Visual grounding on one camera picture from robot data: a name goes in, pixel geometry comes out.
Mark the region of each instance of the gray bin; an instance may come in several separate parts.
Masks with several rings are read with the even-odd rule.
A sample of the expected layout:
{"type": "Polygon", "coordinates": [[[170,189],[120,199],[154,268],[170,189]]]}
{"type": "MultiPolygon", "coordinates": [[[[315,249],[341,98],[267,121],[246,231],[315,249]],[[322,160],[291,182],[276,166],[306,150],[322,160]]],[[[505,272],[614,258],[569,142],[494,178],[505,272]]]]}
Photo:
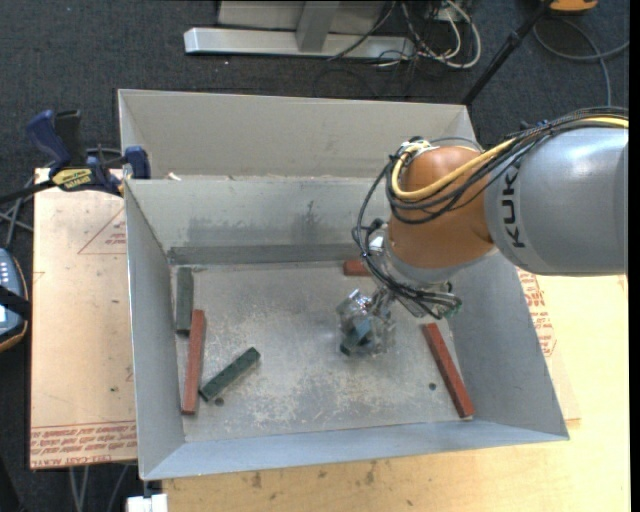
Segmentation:
{"type": "MultiPolygon", "coordinates": [[[[438,322],[473,419],[458,417],[421,322],[400,306],[389,353],[338,351],[335,307],[374,289],[342,274],[364,195],[404,140],[473,138],[464,107],[129,90],[119,102],[122,147],[142,145],[153,170],[125,192],[141,478],[567,439],[500,254],[455,276],[463,309],[438,322]],[[201,401],[194,416],[180,413],[187,339],[173,316],[184,265],[208,322],[202,381],[251,346],[262,354],[224,405],[201,401]]],[[[369,215],[388,215],[382,191],[369,215]]]]}

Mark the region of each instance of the electronic device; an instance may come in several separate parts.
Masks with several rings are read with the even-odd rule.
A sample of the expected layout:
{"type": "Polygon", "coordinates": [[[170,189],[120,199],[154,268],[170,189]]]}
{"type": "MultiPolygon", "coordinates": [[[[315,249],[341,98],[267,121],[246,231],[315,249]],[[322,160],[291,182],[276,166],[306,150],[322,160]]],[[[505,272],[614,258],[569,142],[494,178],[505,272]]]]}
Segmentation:
{"type": "Polygon", "coordinates": [[[18,343],[27,330],[28,300],[18,262],[0,249],[0,352],[18,343]]]}

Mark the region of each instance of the power cord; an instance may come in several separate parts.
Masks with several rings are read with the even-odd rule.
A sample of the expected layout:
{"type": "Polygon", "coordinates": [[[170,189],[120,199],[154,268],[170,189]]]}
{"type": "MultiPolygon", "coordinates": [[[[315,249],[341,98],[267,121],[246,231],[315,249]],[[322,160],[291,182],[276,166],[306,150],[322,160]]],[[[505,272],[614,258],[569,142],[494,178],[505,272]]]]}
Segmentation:
{"type": "Polygon", "coordinates": [[[430,60],[434,60],[436,62],[440,62],[441,64],[443,64],[444,66],[448,67],[448,68],[452,68],[452,69],[458,69],[458,70],[462,70],[462,69],[469,69],[473,66],[475,66],[478,61],[480,60],[480,57],[482,56],[482,40],[480,38],[480,32],[478,31],[477,27],[475,26],[475,24],[472,22],[471,17],[469,16],[469,14],[467,14],[465,11],[462,10],[462,8],[460,8],[455,2],[451,1],[451,0],[446,0],[444,2],[444,6],[445,7],[450,7],[451,9],[455,10],[460,17],[469,25],[470,29],[471,29],[471,33],[473,35],[473,46],[475,49],[475,54],[474,56],[468,61],[468,62],[454,62],[453,59],[460,54],[461,50],[462,50],[462,36],[460,34],[460,31],[458,30],[458,27],[456,25],[456,23],[453,21],[453,19],[451,18],[451,15],[449,14],[449,11],[445,11],[445,14],[448,18],[448,23],[451,26],[451,29],[455,35],[456,38],[456,46],[454,49],[452,50],[446,50],[443,52],[436,52],[434,51],[431,46],[429,44],[427,44],[427,42],[424,40],[423,37],[421,37],[418,32],[416,31],[413,22],[411,21],[411,17],[409,15],[409,9],[407,8],[407,2],[402,2],[401,3],[401,8],[402,8],[402,13],[404,14],[404,18],[405,21],[407,23],[407,26],[409,28],[409,31],[411,32],[411,35],[413,36],[413,42],[417,47],[417,52],[416,55],[418,57],[422,57],[425,59],[430,59],[430,60]]]}
{"type": "MultiPolygon", "coordinates": [[[[29,188],[33,183],[34,177],[32,176],[25,183],[24,188],[29,188]]],[[[16,232],[16,227],[20,227],[33,233],[33,226],[26,224],[20,220],[18,220],[18,215],[20,214],[20,209],[27,201],[31,200],[33,196],[21,197],[17,199],[11,208],[5,211],[0,211],[0,223],[8,222],[9,226],[7,227],[7,236],[5,237],[4,247],[5,249],[9,249],[13,242],[13,238],[16,232]]]]}
{"type": "Polygon", "coordinates": [[[384,16],[382,16],[378,20],[378,22],[367,31],[366,34],[363,34],[363,36],[360,39],[358,39],[355,43],[353,43],[351,46],[349,46],[345,50],[342,50],[340,53],[337,53],[336,55],[329,57],[329,59],[327,60],[333,61],[333,60],[341,59],[342,57],[349,55],[353,50],[355,50],[360,45],[362,45],[362,43],[364,43],[369,38],[370,35],[372,35],[376,30],[378,30],[384,24],[384,22],[389,19],[389,16],[391,16],[391,13],[395,8],[396,3],[397,3],[396,0],[391,2],[391,5],[389,6],[389,9],[387,10],[386,14],[384,14],[384,16]]]}
{"type": "MultiPolygon", "coordinates": [[[[84,512],[85,498],[87,495],[87,487],[89,482],[89,468],[90,466],[84,466],[80,490],[78,490],[78,482],[76,481],[75,470],[73,467],[69,468],[69,481],[71,483],[71,494],[75,512],[84,512]]],[[[105,512],[111,512],[113,510],[113,507],[115,506],[118,499],[122,483],[124,482],[124,479],[127,476],[130,468],[131,464],[124,464],[124,467],[122,468],[122,471],[118,476],[118,480],[116,481],[116,485],[114,486],[111,496],[109,497],[107,508],[104,509],[105,512]]]]}
{"type": "Polygon", "coordinates": [[[611,59],[613,57],[617,57],[618,55],[622,54],[627,48],[629,48],[629,41],[627,40],[625,43],[618,46],[617,48],[614,48],[613,50],[601,52],[598,46],[596,46],[593,39],[589,36],[589,34],[587,34],[586,31],[584,31],[575,23],[569,20],[566,20],[564,18],[556,18],[556,17],[549,17],[549,18],[546,18],[546,20],[560,21],[565,25],[571,27],[573,30],[578,32],[585,39],[585,41],[587,41],[587,43],[589,44],[589,46],[591,46],[591,49],[593,50],[594,53],[591,55],[571,55],[571,54],[559,52],[558,50],[556,50],[555,48],[552,48],[548,43],[542,40],[542,38],[540,37],[540,34],[538,33],[539,22],[536,23],[536,25],[534,25],[533,27],[533,35],[536,38],[536,41],[538,41],[538,43],[540,43],[540,45],[545,50],[552,53],[556,57],[560,57],[562,59],[566,59],[566,60],[570,60],[570,61],[578,62],[582,64],[595,64],[596,62],[599,63],[600,67],[602,68],[602,74],[604,76],[605,87],[606,87],[605,105],[611,106],[611,79],[609,78],[609,70],[607,68],[607,64],[605,61],[607,59],[611,59]]]}

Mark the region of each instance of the wooden stick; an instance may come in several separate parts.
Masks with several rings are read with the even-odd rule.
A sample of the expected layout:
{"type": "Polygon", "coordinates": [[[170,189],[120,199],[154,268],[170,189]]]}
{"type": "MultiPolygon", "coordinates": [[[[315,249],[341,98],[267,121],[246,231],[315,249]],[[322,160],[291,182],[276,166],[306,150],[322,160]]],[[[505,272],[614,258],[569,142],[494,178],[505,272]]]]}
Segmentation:
{"type": "Polygon", "coordinates": [[[360,260],[346,260],[342,264],[342,273],[349,277],[367,277],[369,271],[360,260]]]}
{"type": "Polygon", "coordinates": [[[182,395],[182,414],[195,414],[198,402],[198,387],[202,371],[202,345],[205,336],[204,311],[194,309],[191,313],[191,332],[189,333],[189,355],[184,378],[182,395]]]}
{"type": "Polygon", "coordinates": [[[426,324],[422,326],[422,334],[424,334],[433,358],[436,360],[436,364],[449,390],[458,415],[461,418],[473,416],[475,408],[473,407],[473,403],[471,403],[467,388],[464,382],[462,382],[462,377],[460,377],[458,369],[451,358],[449,349],[447,349],[447,345],[442,338],[440,329],[438,329],[435,323],[426,324]]]}

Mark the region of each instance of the kuka logo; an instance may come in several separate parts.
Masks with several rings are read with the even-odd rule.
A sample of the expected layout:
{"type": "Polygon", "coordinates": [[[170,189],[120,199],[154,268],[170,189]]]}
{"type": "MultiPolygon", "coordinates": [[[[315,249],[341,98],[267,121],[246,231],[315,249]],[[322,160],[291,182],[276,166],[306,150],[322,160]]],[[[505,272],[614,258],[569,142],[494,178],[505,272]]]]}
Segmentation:
{"type": "Polygon", "coordinates": [[[508,172],[504,176],[504,182],[506,186],[502,189],[502,207],[505,209],[506,216],[503,217],[502,220],[505,223],[505,230],[512,240],[511,245],[513,245],[514,247],[522,248],[526,247],[526,245],[520,240],[520,230],[516,225],[516,207],[512,198],[516,191],[513,187],[513,184],[517,179],[518,171],[516,171],[513,176],[509,176],[508,172]]]}

